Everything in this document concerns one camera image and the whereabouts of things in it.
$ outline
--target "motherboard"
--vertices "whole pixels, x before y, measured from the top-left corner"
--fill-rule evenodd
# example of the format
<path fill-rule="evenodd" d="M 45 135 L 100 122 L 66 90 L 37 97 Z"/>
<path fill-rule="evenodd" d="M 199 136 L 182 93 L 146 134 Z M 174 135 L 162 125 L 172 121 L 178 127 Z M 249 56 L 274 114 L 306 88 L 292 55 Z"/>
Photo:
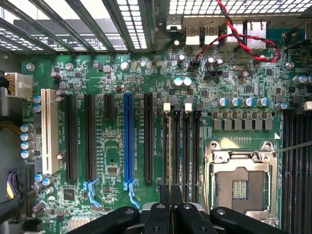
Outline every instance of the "motherboard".
<path fill-rule="evenodd" d="M 195 69 L 190 48 L 24 57 L 34 98 L 23 103 L 33 137 L 22 157 L 37 174 L 30 219 L 65 234 L 122 206 L 141 210 L 159 201 L 160 185 L 179 185 L 206 212 L 225 206 L 282 228 L 294 209 L 282 195 L 303 188 L 292 188 L 291 153 L 274 151 L 295 145 L 287 138 L 300 135 L 292 127 L 300 120 L 285 113 L 309 109 L 312 86 L 310 51 L 279 48 L 278 62 L 258 64 L 211 48 Z"/>

